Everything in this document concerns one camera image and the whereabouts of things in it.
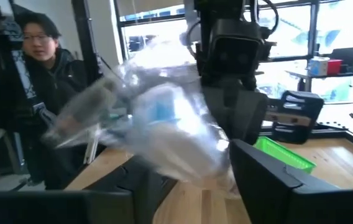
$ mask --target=wall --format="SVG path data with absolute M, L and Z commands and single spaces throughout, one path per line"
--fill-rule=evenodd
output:
M 121 48 L 112 13 L 110 0 L 87 0 L 92 18 L 92 26 L 96 49 L 110 66 L 121 62 Z M 77 53 L 82 59 L 80 41 L 74 19 L 71 0 L 15 0 L 16 4 L 48 15 L 56 23 L 62 38 L 60 43 L 66 48 Z M 0 6 L 7 8 L 8 0 L 0 0 Z

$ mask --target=black jacket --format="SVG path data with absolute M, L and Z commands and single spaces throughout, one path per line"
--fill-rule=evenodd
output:
M 83 61 L 74 60 L 65 49 L 57 49 L 55 65 L 51 70 L 27 55 L 24 59 L 37 100 L 42 101 L 54 114 L 59 114 L 62 107 L 87 86 Z M 0 85 L 0 128 L 23 132 L 27 126 L 36 124 L 36 127 L 31 128 L 42 134 L 46 127 L 38 116 L 28 121 L 20 119 L 17 108 L 26 104 L 26 100 L 20 94 L 21 86 L 17 82 L 20 82 L 18 78 L 4 76 Z

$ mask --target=person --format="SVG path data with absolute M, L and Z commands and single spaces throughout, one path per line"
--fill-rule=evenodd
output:
M 37 98 L 44 102 L 46 109 L 53 114 L 59 114 L 71 98 L 87 87 L 84 63 L 74 60 L 68 50 L 60 47 L 61 34 L 45 14 L 20 14 L 16 16 L 16 22 L 23 31 L 22 49 L 33 90 Z M 7 87 L 1 90 L 0 101 L 11 102 L 10 84 L 6 85 Z M 6 115 L 1 112 L 0 115 L 0 128 L 8 128 L 9 122 L 4 121 L 7 119 Z M 16 130 L 21 134 L 31 179 L 33 182 L 44 181 L 47 190 L 62 189 L 83 165 L 86 146 L 52 149 L 40 140 L 48 128 L 47 125 L 40 118 L 32 119 L 34 122 L 19 120 L 17 126 L 20 128 Z

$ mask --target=eyeglasses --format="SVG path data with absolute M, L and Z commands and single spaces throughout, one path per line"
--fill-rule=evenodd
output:
M 25 35 L 24 41 L 33 42 L 37 38 L 41 43 L 47 43 L 50 40 L 50 37 L 47 35 Z

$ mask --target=wooden surface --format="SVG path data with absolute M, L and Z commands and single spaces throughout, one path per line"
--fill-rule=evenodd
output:
M 302 146 L 285 144 L 289 149 L 317 164 L 313 175 L 343 189 L 353 189 L 353 144 L 345 139 L 310 140 Z M 128 160 L 123 152 L 102 153 L 68 187 L 79 190 L 105 176 Z M 158 208 L 154 224 L 245 224 L 250 223 L 241 200 L 177 183 Z

